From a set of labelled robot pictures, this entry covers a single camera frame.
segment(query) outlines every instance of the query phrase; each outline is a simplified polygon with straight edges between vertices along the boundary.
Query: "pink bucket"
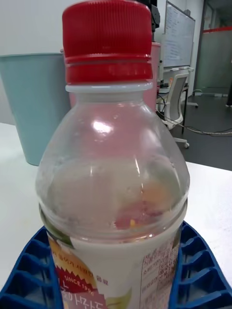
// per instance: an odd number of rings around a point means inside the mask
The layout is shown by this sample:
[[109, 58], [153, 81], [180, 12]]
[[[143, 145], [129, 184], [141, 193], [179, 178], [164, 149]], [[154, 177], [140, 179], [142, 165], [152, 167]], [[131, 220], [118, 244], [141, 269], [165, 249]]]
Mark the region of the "pink bucket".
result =
[[153, 88], [144, 92], [144, 102], [152, 110], [156, 111], [156, 97], [157, 97], [157, 78], [158, 78], [158, 64], [160, 56], [160, 44], [152, 43], [151, 47], [151, 65], [153, 71]]

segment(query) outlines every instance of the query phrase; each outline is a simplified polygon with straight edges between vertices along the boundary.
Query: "office chair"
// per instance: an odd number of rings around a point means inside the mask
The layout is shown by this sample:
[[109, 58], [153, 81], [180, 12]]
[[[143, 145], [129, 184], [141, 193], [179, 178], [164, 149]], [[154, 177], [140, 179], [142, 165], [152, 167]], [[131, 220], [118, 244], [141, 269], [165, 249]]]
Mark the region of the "office chair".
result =
[[[183, 115], [181, 112], [181, 95], [188, 76], [189, 73], [178, 74], [173, 79], [173, 83], [165, 104], [163, 120], [163, 123], [167, 126], [169, 131], [171, 131], [177, 124], [183, 122]], [[184, 143], [185, 148], [189, 147], [187, 140], [178, 139], [176, 137], [174, 137], [174, 140], [178, 143]]]

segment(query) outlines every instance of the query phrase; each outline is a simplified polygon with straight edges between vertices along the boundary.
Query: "white table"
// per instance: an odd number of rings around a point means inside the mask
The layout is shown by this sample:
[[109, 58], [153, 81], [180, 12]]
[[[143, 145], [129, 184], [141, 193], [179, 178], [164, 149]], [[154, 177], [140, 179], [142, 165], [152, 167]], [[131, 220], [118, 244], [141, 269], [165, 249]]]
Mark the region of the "white table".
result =
[[[213, 251], [232, 286], [232, 172], [188, 163], [186, 221]], [[26, 163], [15, 126], [0, 124], [0, 289], [29, 239], [42, 226], [34, 190], [37, 168]]]

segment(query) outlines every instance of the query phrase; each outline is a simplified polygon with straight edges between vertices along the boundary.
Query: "nutrition facts label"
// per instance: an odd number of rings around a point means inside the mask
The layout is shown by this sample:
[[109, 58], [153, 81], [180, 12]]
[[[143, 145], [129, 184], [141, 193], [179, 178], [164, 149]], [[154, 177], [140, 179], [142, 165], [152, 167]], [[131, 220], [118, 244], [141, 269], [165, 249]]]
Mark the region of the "nutrition facts label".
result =
[[140, 309], [167, 309], [172, 287], [179, 235], [146, 255], [142, 267]]

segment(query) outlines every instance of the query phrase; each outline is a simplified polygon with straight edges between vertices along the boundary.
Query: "plastic bottle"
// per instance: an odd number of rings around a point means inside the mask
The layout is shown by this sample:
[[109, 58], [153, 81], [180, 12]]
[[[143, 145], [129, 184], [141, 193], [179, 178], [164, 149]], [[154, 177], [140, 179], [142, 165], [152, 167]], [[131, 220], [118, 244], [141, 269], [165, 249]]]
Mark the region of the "plastic bottle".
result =
[[125, 0], [63, 14], [66, 90], [77, 104], [42, 158], [36, 189], [64, 308], [167, 308], [189, 174], [143, 102], [151, 15]]

